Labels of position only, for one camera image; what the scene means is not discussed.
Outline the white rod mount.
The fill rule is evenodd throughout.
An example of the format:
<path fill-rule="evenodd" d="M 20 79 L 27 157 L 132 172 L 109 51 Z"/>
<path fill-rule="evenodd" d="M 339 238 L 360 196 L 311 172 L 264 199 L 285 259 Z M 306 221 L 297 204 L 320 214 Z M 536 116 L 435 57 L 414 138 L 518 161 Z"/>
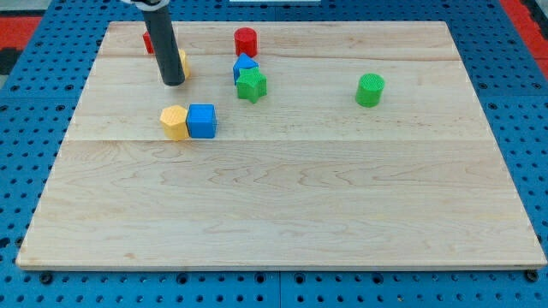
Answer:
<path fill-rule="evenodd" d="M 126 4 L 140 5 L 140 6 L 164 6 L 169 4 L 170 0 L 121 0 Z"/>

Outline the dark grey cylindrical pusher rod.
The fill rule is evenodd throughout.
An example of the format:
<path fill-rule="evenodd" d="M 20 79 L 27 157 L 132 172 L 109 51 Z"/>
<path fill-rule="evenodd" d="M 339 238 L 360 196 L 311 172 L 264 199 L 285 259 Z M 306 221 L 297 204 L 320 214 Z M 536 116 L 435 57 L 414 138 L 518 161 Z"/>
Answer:
<path fill-rule="evenodd" d="M 162 81 L 179 86 L 185 81 L 168 3 L 140 3 L 146 29 L 152 41 Z"/>

